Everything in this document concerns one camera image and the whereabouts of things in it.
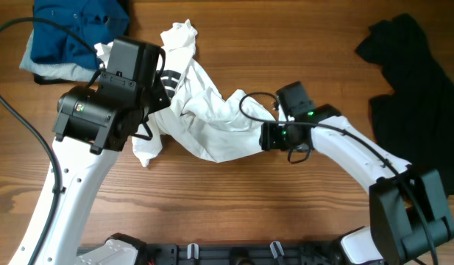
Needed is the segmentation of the white t-shirt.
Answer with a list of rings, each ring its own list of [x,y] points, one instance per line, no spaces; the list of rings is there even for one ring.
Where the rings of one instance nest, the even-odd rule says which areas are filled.
[[[162,135],[170,135],[192,155],[216,163],[254,155],[259,144],[262,120],[272,114],[259,102],[236,90],[223,99],[207,72],[194,59],[197,30],[190,21],[174,23],[161,33],[166,63],[163,83],[171,104],[148,116],[138,128],[132,151],[142,166],[157,157]]]

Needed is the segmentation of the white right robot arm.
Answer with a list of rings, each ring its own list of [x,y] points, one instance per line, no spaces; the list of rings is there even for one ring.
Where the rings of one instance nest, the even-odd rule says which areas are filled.
[[[263,150],[317,151],[336,162],[368,194],[370,224],[343,236],[348,264],[405,264],[454,239],[454,219],[435,169],[421,169],[379,147],[334,107],[293,121],[265,121]]]

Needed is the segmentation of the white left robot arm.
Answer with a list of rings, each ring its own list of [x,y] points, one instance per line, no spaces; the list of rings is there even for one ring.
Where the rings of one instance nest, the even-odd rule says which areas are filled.
[[[144,242],[115,234],[77,250],[104,178],[149,114],[170,105],[161,71],[147,82],[103,72],[98,90],[77,86],[60,98],[51,164],[11,264],[143,264]]]

